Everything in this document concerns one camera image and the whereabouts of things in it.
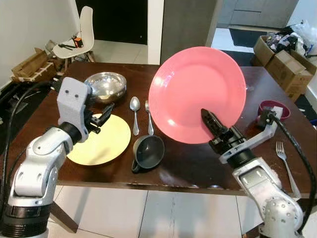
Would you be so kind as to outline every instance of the yellow plate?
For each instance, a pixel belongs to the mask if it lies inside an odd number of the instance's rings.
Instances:
[[[131,131],[125,120],[111,115],[100,129],[99,134],[92,132],[84,143],[77,143],[68,158],[80,165],[100,165],[118,157],[127,148]]]

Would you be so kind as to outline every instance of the silver fork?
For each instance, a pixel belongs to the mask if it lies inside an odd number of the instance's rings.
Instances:
[[[148,101],[148,100],[145,101],[145,110],[146,110],[147,113],[149,114],[149,128],[148,128],[148,133],[149,133],[149,135],[153,135],[153,134],[154,134],[154,129],[153,129],[153,126],[152,126],[151,113],[150,113],[150,109],[149,109],[149,101]]]
[[[286,162],[287,157],[286,157],[286,154],[285,154],[285,151],[284,151],[284,145],[283,145],[282,141],[277,141],[276,142],[275,150],[276,150],[277,156],[280,157],[284,161],[284,164],[286,166],[287,173],[288,173],[288,176],[289,176],[289,181],[291,183],[291,188],[292,188],[292,191],[293,191],[295,197],[301,198],[301,193],[299,192],[299,189],[296,186],[296,183],[295,183],[295,181],[293,179],[291,171],[290,171],[290,169],[288,167],[288,164]]]

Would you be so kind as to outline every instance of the cup handle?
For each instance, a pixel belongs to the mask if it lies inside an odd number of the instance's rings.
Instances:
[[[140,170],[140,166],[139,166],[139,164],[135,161],[135,159],[133,159],[131,170],[132,170],[132,172],[135,173],[135,174],[138,173],[139,170]]]

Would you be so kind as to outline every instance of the stainless steel bowl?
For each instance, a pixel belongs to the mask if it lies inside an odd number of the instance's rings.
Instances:
[[[121,74],[102,72],[91,75],[85,80],[93,90],[96,101],[109,104],[121,98],[127,89],[127,80]]]

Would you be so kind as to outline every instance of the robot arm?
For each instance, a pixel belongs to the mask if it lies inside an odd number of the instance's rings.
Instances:
[[[91,88],[73,78],[63,80],[57,97],[58,127],[50,128],[27,147],[26,159],[15,173],[0,237],[47,238],[47,222],[58,170],[77,142],[99,133],[113,104],[99,118],[86,109]]]
[[[215,136],[209,142],[213,150],[221,154],[220,161],[228,163],[233,176],[251,197],[260,212],[264,225],[259,226],[260,237],[299,238],[297,230],[303,222],[303,211],[298,203],[282,191],[281,181],[262,158],[256,158],[250,148],[272,138],[277,124],[270,121],[269,113],[280,118],[282,108],[274,107],[272,112],[264,111],[260,122],[265,125],[263,132],[246,140],[234,126],[226,128],[211,112],[202,109],[202,119]]]

